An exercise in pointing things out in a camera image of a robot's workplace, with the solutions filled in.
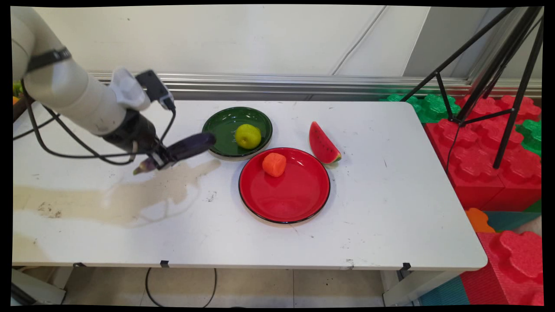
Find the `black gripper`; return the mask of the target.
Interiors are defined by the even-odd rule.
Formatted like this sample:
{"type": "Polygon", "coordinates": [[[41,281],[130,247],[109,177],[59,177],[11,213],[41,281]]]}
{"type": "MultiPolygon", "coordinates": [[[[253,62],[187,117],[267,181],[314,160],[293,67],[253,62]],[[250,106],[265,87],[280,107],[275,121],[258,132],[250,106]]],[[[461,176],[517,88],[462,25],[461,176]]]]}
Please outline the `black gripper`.
{"type": "Polygon", "coordinates": [[[163,144],[158,145],[154,124],[138,111],[127,109],[123,122],[103,140],[129,153],[148,153],[147,170],[164,170],[175,159],[163,144]]]}

